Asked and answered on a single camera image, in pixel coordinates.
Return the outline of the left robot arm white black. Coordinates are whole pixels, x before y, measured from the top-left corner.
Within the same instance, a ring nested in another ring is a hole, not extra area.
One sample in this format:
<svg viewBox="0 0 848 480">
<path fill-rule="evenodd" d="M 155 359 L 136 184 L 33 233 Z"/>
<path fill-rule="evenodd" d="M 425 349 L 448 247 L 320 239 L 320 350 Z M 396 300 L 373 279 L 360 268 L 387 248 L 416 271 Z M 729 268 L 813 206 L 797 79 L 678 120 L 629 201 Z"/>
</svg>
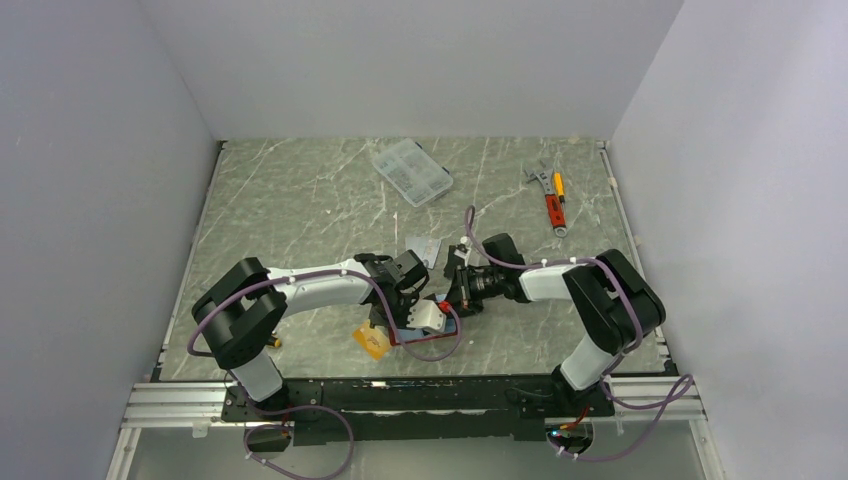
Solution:
<svg viewBox="0 0 848 480">
<path fill-rule="evenodd" d="M 279 322 L 291 315 L 334 305 L 369 305 L 375 323 L 405 324 L 429 280 L 429 270 L 411 250 L 396 258 L 360 253 L 334 265 L 270 269 L 256 257 L 237 262 L 192 306 L 206 356 L 245 388 L 248 407 L 264 420 L 287 406 L 282 374 L 265 350 Z"/>
</svg>

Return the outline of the red leather card holder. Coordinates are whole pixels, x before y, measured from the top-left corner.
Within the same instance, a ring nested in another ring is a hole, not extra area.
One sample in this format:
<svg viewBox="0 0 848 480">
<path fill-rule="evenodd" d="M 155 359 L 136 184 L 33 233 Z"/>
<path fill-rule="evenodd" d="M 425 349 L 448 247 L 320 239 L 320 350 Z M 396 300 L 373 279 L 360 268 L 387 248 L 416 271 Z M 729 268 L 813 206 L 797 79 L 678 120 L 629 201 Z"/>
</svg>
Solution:
<svg viewBox="0 0 848 480">
<path fill-rule="evenodd" d="M 390 344 L 399 346 L 401 342 L 408 344 L 421 343 L 430 340 L 441 338 L 449 338 L 457 335 L 456 321 L 451 315 L 446 316 L 445 329 L 443 332 L 429 332 L 424 329 L 402 329 L 399 328 L 397 334 L 392 331 L 388 332 Z"/>
</svg>

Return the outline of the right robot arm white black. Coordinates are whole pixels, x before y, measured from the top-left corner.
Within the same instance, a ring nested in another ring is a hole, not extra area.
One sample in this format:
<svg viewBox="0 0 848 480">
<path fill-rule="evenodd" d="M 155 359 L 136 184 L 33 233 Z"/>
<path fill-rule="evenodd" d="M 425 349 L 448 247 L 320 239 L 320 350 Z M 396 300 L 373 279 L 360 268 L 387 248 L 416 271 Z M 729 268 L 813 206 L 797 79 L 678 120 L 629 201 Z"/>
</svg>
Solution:
<svg viewBox="0 0 848 480">
<path fill-rule="evenodd" d="M 495 297 L 573 304 L 584 335 L 554 368 L 550 391 L 553 406 L 564 415 L 585 407 L 589 390 L 667 317 L 658 295 L 617 249 L 528 264 L 512 237 L 501 233 L 450 247 L 443 275 L 451 282 L 445 300 L 460 317 L 481 312 L 484 301 Z"/>
</svg>

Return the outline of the single gold credit card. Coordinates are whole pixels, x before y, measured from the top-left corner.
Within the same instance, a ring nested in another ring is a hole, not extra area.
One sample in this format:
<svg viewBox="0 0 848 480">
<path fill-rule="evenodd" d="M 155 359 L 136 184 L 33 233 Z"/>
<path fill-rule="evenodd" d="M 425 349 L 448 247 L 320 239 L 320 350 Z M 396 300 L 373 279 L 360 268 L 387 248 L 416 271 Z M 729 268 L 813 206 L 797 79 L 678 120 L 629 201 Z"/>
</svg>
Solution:
<svg viewBox="0 0 848 480">
<path fill-rule="evenodd" d="M 393 348 L 387 331 L 380 326 L 372 326 L 368 320 L 354 330 L 352 338 L 374 361 L 382 359 Z"/>
</svg>

